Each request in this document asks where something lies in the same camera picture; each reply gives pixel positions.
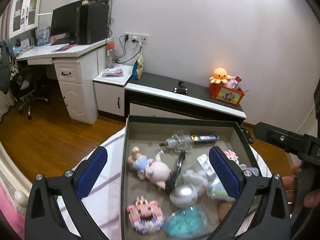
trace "pink blanket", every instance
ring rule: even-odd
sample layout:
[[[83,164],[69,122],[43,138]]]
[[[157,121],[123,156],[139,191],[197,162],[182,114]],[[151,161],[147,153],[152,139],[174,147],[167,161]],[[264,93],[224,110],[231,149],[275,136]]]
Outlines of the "pink blanket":
[[[19,215],[0,184],[0,210],[13,230],[24,240],[24,217]]]

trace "power cord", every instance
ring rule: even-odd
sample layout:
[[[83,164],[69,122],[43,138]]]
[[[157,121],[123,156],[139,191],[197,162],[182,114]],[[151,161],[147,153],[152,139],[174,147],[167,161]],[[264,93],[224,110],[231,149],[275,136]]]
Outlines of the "power cord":
[[[140,49],[139,49],[139,51],[138,51],[138,53],[137,53],[136,55],[134,55],[132,58],[130,58],[130,59],[124,61],[124,62],[118,62],[118,64],[126,63],[126,62],[128,62],[129,60],[132,60],[135,56],[137,56],[137,55],[141,52],[141,50],[142,50],[142,46],[143,46],[143,42],[144,42],[144,41],[145,41],[145,39],[142,41],[141,44],[140,44],[140,42],[139,42]]]
[[[121,40],[120,40],[120,38],[122,38],[122,37],[125,37],[125,38],[124,38],[124,48],[123,48],[122,42],[121,42]],[[129,35],[128,35],[128,34],[122,35],[122,36],[119,37],[119,42],[120,42],[121,47],[122,47],[122,54],[119,55],[119,56],[116,56],[116,59],[119,59],[119,58],[122,58],[122,57],[125,56],[125,54],[126,54],[125,45],[126,45],[126,43],[127,43],[128,40],[129,40]]]
[[[112,0],[110,0],[110,11],[109,11],[109,17],[108,17],[108,23],[107,23],[107,38],[110,38],[110,36],[112,36],[112,31],[110,29],[110,25],[111,25],[111,20],[113,20],[113,18],[111,18],[111,13],[112,13]]]

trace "human hand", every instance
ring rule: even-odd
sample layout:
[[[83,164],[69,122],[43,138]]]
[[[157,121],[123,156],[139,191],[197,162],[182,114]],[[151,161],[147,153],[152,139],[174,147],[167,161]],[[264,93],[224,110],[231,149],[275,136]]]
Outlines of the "human hand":
[[[302,168],[301,163],[296,163],[291,166],[290,171],[293,175],[297,174],[298,169]],[[283,177],[282,178],[284,187],[286,189],[288,201],[294,203],[296,190],[297,190],[297,178],[296,177]],[[320,189],[316,189],[309,192],[304,197],[304,206],[308,208],[314,208],[320,203]]]

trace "leopard print fabric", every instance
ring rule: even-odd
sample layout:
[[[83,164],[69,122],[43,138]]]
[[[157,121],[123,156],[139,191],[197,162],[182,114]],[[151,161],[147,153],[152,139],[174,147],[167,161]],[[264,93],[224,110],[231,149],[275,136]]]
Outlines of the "leopard print fabric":
[[[11,57],[9,57],[9,58],[10,58],[10,72],[11,72],[10,80],[12,80],[12,78],[21,70],[21,66],[17,62],[16,59],[12,59]],[[16,82],[19,85],[21,85],[22,84],[22,78],[19,77]]]

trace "wooden floor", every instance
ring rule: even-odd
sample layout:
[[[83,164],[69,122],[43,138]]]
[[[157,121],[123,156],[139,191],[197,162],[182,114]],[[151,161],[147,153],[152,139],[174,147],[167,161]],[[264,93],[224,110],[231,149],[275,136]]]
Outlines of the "wooden floor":
[[[22,115],[18,114],[21,105],[18,102],[0,122],[0,141],[31,182],[39,173],[46,177],[62,175],[125,126],[123,122],[104,117],[99,117],[94,125],[72,120],[55,82],[47,95],[51,104],[36,102],[31,107],[32,120],[27,119],[27,109]],[[290,175],[284,151],[256,139],[252,146],[272,173]]]

